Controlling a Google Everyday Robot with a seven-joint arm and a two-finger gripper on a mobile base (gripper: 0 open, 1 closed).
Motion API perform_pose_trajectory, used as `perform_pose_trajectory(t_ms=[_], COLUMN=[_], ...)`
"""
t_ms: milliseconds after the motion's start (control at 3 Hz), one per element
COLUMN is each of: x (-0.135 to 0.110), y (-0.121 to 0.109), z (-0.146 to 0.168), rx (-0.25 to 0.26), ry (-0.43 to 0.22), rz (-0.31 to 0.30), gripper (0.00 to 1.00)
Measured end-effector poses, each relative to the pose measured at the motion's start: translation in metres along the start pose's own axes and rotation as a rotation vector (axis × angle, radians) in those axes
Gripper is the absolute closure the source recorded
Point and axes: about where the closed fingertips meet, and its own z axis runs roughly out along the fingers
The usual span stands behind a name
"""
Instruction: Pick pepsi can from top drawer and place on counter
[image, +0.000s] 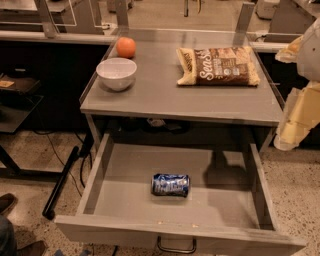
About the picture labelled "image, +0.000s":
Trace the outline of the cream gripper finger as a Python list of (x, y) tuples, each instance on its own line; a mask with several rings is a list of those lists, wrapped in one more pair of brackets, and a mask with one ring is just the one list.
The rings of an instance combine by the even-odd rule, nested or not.
[(292, 150), (319, 123), (320, 83), (310, 81), (303, 89), (293, 88), (289, 93), (273, 144), (282, 151)]
[(278, 51), (275, 55), (275, 59), (282, 63), (298, 63), (300, 60), (303, 39), (304, 36), (294, 39), (285, 48)]

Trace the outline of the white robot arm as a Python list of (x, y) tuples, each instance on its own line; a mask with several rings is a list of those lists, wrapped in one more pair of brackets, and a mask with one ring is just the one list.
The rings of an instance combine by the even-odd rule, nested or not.
[(297, 73), (308, 80), (303, 89), (293, 88), (287, 96), (276, 130), (274, 146), (289, 151), (299, 146), (320, 123), (320, 19), (276, 54), (284, 63), (295, 63)]

